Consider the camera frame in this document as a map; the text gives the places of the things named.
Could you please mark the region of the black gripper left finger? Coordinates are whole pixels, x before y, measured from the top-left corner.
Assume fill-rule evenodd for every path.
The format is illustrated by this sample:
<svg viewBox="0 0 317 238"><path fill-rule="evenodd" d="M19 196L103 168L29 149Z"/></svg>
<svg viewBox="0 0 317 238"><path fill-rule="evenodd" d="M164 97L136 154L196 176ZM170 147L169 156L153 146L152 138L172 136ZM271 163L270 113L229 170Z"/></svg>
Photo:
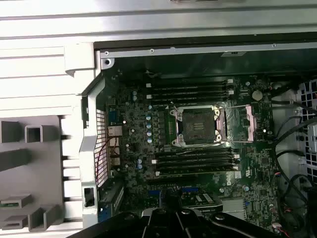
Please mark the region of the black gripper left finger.
<svg viewBox="0 0 317 238"><path fill-rule="evenodd" d="M160 206L139 217L132 212L117 214L74 234L75 238L162 238L168 236L173 215L173 196L163 193Z"/></svg>

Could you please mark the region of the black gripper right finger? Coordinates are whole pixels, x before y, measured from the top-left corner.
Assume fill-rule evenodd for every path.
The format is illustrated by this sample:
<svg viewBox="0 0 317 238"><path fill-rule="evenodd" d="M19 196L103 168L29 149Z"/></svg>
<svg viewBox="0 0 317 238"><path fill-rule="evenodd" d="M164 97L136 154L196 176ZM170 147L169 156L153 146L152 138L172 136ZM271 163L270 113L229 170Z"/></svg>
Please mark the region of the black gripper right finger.
<svg viewBox="0 0 317 238"><path fill-rule="evenodd" d="M182 206L180 195L173 195L173 212L187 238L278 238L273 232L223 212L205 219Z"/></svg>

